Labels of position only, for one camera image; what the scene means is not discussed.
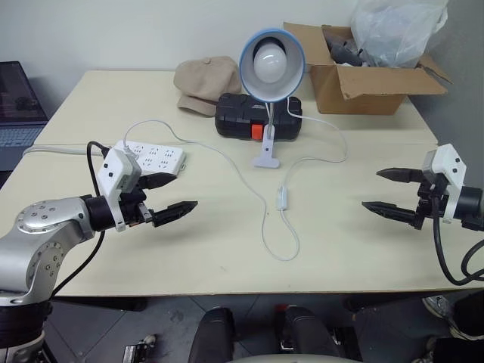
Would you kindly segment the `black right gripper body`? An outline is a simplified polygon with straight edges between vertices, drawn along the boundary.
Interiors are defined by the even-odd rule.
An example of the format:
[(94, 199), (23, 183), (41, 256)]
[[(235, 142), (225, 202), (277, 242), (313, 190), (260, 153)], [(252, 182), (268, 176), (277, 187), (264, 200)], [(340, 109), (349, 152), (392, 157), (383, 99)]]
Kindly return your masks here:
[(435, 177), (434, 181), (423, 181), (420, 184), (417, 191), (419, 201), (413, 221), (414, 229), (421, 230), (424, 219), (433, 218), (432, 202), (435, 197), (439, 200), (438, 217), (443, 217), (448, 202), (447, 185), (448, 180), (446, 177)]

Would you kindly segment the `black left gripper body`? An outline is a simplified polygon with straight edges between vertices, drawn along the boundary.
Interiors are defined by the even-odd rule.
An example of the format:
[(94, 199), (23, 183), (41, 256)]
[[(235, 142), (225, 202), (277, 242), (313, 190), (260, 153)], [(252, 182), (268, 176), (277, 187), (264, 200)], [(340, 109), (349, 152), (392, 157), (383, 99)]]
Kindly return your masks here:
[(147, 199), (144, 189), (149, 189), (149, 181), (148, 176), (143, 175), (130, 192), (122, 192), (120, 195), (119, 206), (125, 224), (130, 227), (153, 220), (152, 210), (144, 204)]

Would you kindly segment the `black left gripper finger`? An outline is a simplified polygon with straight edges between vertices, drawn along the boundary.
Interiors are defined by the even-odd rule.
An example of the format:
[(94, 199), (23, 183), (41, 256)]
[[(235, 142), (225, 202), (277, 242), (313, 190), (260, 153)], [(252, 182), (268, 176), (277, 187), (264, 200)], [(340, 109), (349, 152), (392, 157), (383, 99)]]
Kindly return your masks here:
[(155, 189), (161, 188), (164, 185), (167, 185), (170, 182), (173, 182), (177, 179), (177, 175), (173, 175), (170, 173), (158, 172), (149, 175), (143, 175), (140, 177), (140, 189)]
[(164, 210), (159, 212), (151, 211), (151, 223), (157, 228), (161, 225), (174, 222), (183, 216), (186, 216), (198, 205), (197, 201), (182, 201), (179, 203), (167, 206)]

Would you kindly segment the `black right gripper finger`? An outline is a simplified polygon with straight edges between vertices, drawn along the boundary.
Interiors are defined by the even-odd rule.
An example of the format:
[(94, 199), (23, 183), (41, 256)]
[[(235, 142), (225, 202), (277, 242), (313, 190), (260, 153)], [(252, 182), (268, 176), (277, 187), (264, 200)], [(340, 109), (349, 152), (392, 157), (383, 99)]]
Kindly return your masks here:
[(399, 208), (395, 204), (384, 203), (380, 201), (362, 202), (361, 204), (370, 212), (378, 214), (385, 219), (391, 219), (397, 222), (404, 222), (414, 227), (416, 217), (415, 211)]
[(426, 181), (423, 172), (420, 169), (409, 169), (409, 168), (387, 168), (381, 169), (376, 172), (376, 175), (389, 179), (394, 182), (402, 183), (423, 183)]

